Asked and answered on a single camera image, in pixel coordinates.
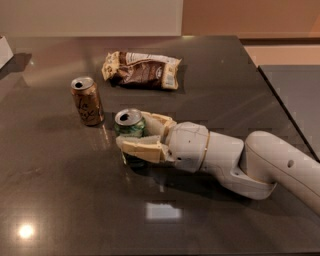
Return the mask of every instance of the white robotic arm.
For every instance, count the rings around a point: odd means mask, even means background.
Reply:
[[[244,143],[185,122],[174,123],[166,136],[147,144],[143,141],[148,137],[129,142],[126,148],[126,140],[118,146],[128,154],[154,163],[171,162],[192,173],[209,173],[222,186],[251,199],[267,198],[279,183],[320,214],[319,163],[270,133],[253,132]]]

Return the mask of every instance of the crumpled wrapper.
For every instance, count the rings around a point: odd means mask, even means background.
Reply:
[[[131,52],[108,53],[102,67],[105,80],[127,88],[178,89],[180,59]]]

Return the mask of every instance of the table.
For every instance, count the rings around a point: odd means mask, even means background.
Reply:
[[[319,161],[320,66],[262,65],[259,68],[314,159]]]
[[[211,176],[123,165],[115,113],[135,107],[245,139],[265,130],[310,154],[240,41],[218,37],[8,38],[0,71],[1,255],[320,251],[320,220],[280,185],[254,201]],[[181,58],[174,92],[112,87],[108,51]],[[98,84],[105,121],[80,123],[71,81]],[[18,232],[29,224],[34,234]]]

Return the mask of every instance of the aluminum can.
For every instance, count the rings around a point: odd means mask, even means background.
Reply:
[[[146,122],[138,109],[127,108],[115,116],[114,129],[117,136],[143,137]]]
[[[93,126],[104,120],[98,86],[91,77],[72,80],[71,94],[83,124]]]
[[[145,119],[138,109],[127,108],[121,110],[115,116],[114,129],[117,136],[143,137],[145,126]],[[133,169],[139,169],[146,166],[144,160],[126,153],[122,153],[122,160],[124,164]]]

